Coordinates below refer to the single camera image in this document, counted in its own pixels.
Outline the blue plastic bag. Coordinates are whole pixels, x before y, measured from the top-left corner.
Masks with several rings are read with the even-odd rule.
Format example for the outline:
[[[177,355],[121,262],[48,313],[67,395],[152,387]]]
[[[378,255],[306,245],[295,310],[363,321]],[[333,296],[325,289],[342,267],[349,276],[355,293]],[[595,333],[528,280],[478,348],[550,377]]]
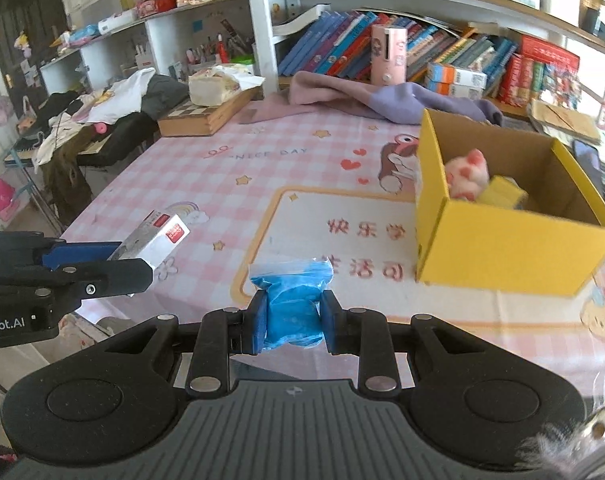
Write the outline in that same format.
[[[253,263],[252,284],[267,296],[262,348],[316,347],[323,340],[320,299],[334,276],[327,259]]]

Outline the small red white box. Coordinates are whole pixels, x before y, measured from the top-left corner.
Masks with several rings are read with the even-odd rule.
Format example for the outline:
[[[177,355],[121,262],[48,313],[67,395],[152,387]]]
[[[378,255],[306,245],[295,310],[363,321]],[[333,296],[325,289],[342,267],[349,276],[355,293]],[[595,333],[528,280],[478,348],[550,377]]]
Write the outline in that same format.
[[[109,260],[142,259],[155,270],[188,234],[190,229],[177,214],[152,210],[119,244]]]

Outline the pink plush pig toy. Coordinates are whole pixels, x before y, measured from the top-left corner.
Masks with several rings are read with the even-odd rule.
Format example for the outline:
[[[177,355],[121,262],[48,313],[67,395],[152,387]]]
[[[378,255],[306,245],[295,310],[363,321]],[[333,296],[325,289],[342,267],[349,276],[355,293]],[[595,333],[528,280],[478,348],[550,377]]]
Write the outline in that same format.
[[[475,202],[489,184],[485,156],[477,148],[465,156],[455,157],[445,165],[449,197]]]

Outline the yellow tape roll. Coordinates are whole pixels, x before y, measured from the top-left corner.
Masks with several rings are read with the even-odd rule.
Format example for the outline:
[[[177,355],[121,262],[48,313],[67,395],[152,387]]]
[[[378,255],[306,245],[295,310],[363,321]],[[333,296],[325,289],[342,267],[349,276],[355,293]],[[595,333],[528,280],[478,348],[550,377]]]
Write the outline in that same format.
[[[522,209],[528,194],[513,178],[493,176],[478,196],[478,203],[505,209]]]

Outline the yellow cardboard box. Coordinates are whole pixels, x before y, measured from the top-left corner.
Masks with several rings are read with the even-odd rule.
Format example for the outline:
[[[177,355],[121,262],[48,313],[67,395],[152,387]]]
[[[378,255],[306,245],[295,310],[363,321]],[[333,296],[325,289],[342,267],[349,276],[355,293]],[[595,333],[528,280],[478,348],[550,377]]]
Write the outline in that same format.
[[[522,207],[450,194],[447,162],[474,148],[525,191]],[[417,159],[419,281],[572,297],[603,265],[604,200],[559,140],[425,110]]]

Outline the pink purple cloth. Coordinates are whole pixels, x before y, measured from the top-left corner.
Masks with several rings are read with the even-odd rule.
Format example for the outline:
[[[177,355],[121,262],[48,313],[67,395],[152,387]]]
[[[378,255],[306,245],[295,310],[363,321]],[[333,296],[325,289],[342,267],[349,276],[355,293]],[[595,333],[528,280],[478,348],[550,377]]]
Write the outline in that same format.
[[[241,124],[257,124],[294,115],[316,113],[325,107],[349,115],[385,119],[397,125],[421,124],[424,110],[467,116],[475,122],[500,126],[503,115],[495,104],[443,96],[414,82],[377,87],[327,75],[299,72],[286,90],[272,93],[238,112]]]

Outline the orange white box lower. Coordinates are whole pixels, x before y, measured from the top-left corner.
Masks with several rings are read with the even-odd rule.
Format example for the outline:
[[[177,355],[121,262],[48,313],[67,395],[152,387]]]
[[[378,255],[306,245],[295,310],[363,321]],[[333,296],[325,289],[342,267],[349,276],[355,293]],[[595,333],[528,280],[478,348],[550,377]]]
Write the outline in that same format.
[[[484,94],[484,90],[481,88],[466,86],[465,84],[446,84],[445,82],[432,80],[426,81],[426,88],[442,96],[471,100],[479,100]]]

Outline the orange white box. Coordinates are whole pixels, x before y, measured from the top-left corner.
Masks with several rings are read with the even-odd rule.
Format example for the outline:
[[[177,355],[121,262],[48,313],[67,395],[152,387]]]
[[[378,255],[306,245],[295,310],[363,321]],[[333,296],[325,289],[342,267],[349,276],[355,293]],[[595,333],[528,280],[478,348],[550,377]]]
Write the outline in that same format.
[[[471,100],[479,100],[484,94],[484,90],[481,88],[466,86],[465,84],[446,84],[445,82],[432,80],[426,81],[426,88],[442,96]]]
[[[429,63],[426,78],[440,84],[462,84],[478,89],[485,89],[487,86],[485,73],[445,64]]]

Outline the orange white box upper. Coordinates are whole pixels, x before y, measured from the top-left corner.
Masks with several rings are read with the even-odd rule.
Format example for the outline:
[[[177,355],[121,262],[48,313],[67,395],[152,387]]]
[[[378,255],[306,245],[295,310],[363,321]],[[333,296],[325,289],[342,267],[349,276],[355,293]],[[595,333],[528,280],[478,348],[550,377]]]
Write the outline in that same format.
[[[485,89],[487,86],[485,73],[445,64],[429,63],[426,78],[440,84],[462,84],[478,89]]]

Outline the row of blue books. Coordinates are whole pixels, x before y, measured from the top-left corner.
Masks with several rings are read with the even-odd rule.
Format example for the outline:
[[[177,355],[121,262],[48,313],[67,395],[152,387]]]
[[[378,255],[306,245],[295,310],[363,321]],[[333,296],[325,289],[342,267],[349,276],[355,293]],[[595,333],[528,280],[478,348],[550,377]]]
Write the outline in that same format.
[[[347,50],[371,30],[382,14],[372,11],[325,11],[311,24],[278,62],[278,76],[298,72],[326,75]]]

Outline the pink cylindrical device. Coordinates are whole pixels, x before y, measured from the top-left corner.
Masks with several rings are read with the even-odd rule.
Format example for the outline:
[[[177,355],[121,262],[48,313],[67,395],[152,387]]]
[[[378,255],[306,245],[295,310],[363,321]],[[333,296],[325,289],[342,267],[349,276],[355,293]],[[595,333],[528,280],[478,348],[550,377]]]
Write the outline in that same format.
[[[395,86],[407,76],[407,30],[376,24],[371,34],[371,84]]]

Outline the black smartphone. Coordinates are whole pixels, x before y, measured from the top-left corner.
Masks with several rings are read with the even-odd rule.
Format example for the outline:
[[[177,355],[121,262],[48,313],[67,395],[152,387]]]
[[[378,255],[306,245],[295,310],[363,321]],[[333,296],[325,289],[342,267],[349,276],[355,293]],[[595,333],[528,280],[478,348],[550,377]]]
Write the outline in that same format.
[[[603,179],[601,160],[598,150],[583,141],[575,139],[572,143],[572,151],[576,162],[583,172],[587,174],[591,183],[600,194],[603,193]]]

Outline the red dictionary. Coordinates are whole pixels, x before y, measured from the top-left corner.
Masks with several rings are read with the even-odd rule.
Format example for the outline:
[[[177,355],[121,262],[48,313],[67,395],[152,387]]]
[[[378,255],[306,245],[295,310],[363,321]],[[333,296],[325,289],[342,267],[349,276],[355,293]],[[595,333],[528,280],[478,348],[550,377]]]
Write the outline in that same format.
[[[531,58],[534,61],[566,68],[572,72],[579,70],[580,57],[578,55],[534,36],[523,35],[521,37],[519,52],[525,58]]]

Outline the white bookshelf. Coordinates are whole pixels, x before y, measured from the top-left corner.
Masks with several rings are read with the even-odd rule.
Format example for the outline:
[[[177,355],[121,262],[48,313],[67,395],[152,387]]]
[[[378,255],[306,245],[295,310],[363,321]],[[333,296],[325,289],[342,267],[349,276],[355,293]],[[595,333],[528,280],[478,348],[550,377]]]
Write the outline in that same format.
[[[137,44],[147,48],[158,73],[168,74],[170,65],[182,60],[188,48],[224,32],[223,21],[229,21],[252,46],[263,47],[263,52],[255,56],[255,66],[274,81],[278,60],[289,38],[281,31],[283,24],[314,8],[410,14],[458,27],[491,24],[501,32],[513,29],[563,48],[576,47],[583,91],[592,101],[603,98],[588,79],[595,76],[605,81],[605,41],[511,0],[210,0],[124,22],[69,50],[43,66],[45,88],[49,92],[68,89],[72,61],[83,64],[92,89],[104,88],[120,76],[122,66],[133,64]]]

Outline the white pen holder box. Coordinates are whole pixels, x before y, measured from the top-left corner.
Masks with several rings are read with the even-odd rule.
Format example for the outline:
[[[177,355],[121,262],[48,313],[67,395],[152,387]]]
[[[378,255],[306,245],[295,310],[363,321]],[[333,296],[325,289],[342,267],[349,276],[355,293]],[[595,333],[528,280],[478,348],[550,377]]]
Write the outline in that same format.
[[[579,25],[580,0],[540,0],[540,10],[568,24]]]

